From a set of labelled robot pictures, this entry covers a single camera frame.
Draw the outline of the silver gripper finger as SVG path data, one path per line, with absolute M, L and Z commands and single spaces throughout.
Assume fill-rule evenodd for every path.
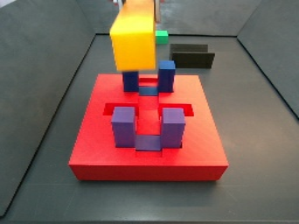
M 161 0 L 154 0 L 154 16 L 155 16 L 155 22 L 161 23 L 162 15 L 161 15 Z

